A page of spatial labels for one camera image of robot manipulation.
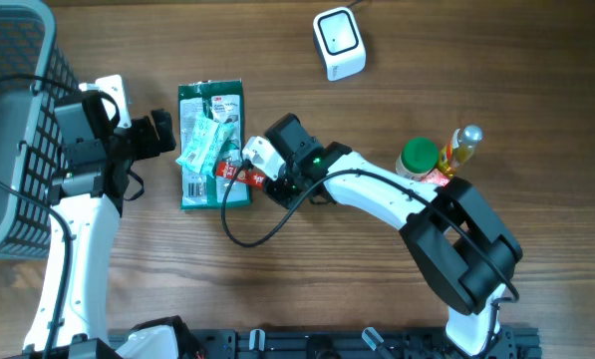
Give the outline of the green 3M gloves packet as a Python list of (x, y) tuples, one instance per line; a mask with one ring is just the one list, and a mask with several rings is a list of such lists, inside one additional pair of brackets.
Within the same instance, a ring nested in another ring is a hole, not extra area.
[(218, 172), (227, 165), (236, 170), (242, 163), (244, 145), (243, 86), (239, 80), (197, 82), (178, 87), (180, 155), (190, 141), (195, 117), (204, 114), (221, 123), (233, 123), (234, 131), (221, 149), (214, 177), (181, 168), (182, 210), (242, 206), (250, 203), (249, 187), (241, 182), (230, 184)]

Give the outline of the mint green wipes packet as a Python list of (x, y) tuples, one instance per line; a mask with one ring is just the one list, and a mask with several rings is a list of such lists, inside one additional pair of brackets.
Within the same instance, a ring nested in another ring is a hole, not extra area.
[(192, 173), (213, 178), (221, 149), (234, 131), (233, 123), (221, 123), (198, 114), (190, 133), (190, 141), (175, 160)]

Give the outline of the green lid stock jar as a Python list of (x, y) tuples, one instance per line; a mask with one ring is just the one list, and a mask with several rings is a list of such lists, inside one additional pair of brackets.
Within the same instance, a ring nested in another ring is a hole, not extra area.
[(403, 147), (396, 160), (396, 173), (405, 179), (422, 180), (439, 159), (437, 146), (427, 138), (413, 138)]

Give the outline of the orange white tissue pack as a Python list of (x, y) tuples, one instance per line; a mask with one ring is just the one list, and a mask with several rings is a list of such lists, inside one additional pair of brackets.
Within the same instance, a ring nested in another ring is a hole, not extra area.
[(446, 186), (450, 182), (450, 178), (439, 169), (433, 169), (421, 179), (421, 182), (431, 183), (437, 186)]

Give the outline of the yellow dish soap bottle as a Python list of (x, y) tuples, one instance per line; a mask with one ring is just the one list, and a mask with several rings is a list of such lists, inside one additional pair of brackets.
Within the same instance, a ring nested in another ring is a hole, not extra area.
[(444, 176), (452, 179), (457, 170), (472, 157), (482, 138), (482, 129), (477, 125), (456, 129), (439, 152), (437, 169)]

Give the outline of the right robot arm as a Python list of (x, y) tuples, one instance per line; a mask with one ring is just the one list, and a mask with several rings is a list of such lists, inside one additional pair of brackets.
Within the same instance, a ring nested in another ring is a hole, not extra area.
[(430, 289), (448, 307), (446, 337), (467, 356), (498, 341), (501, 304), (519, 295), (510, 280), (522, 249), (467, 180), (445, 185), (405, 179), (350, 147), (323, 146), (288, 113), (244, 156), (261, 170), (264, 192), (289, 211), (307, 198), (360, 209), (396, 229)]

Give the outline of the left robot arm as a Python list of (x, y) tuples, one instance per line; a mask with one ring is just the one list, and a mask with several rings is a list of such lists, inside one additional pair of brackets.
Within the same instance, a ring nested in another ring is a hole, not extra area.
[(62, 133), (65, 167), (52, 174), (47, 189), (51, 240), (38, 311), (24, 355), (59, 358), (80, 342), (108, 340), (106, 317), (109, 261), (120, 227), (133, 163), (175, 149), (169, 112), (121, 123), (109, 114), (113, 97), (102, 91), (59, 99), (55, 116)]

